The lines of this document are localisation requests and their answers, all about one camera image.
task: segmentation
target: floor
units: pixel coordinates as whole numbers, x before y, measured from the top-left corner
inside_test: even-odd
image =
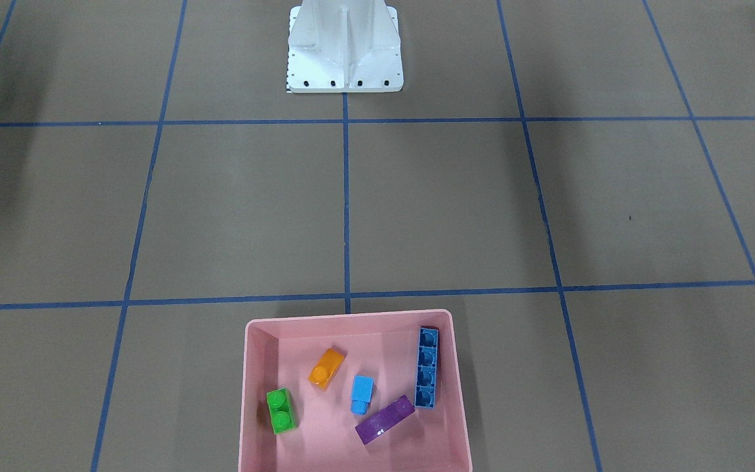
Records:
[[[474,470],[755,470],[755,0],[0,0],[0,471],[233,471],[251,319],[454,316]]]

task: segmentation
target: green lego brick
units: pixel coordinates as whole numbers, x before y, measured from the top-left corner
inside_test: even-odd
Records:
[[[267,392],[267,408],[270,410],[270,422],[273,433],[279,434],[296,429],[296,415],[290,391],[286,388]]]

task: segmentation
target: lego stud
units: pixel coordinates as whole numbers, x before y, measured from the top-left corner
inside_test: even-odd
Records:
[[[287,395],[285,395],[280,389],[275,389],[267,395],[267,402],[273,410],[278,410],[284,406],[285,401],[287,401]]]
[[[273,415],[273,429],[284,429],[290,426],[290,422],[290,413],[276,412],[275,415]]]
[[[328,388],[328,382],[334,378],[334,374],[344,359],[345,356],[341,353],[333,349],[326,350],[317,365],[311,370],[308,380],[321,389]]]
[[[432,403],[431,396],[426,391],[416,392],[416,405],[429,405]]]
[[[432,332],[422,332],[419,343],[426,347],[435,347],[435,336]]]
[[[311,377],[314,379],[326,379],[328,377],[328,370],[321,365],[317,365],[317,367],[314,367],[314,370],[311,371]]]
[[[431,386],[433,384],[433,375],[426,370],[419,372],[419,385]]]
[[[429,353],[427,351],[422,351],[419,355],[419,364],[420,365],[433,365],[434,357],[432,353]]]

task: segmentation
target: pink plastic bin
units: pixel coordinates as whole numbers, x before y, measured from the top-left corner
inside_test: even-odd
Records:
[[[436,404],[371,443],[354,426],[403,394],[416,394],[419,328],[438,328]],[[333,347],[345,360],[326,391],[308,382]],[[351,413],[354,376],[375,381],[365,416]],[[287,387],[296,430],[276,436],[265,395]],[[252,320],[246,325],[239,472],[471,472],[453,317],[446,310]]]

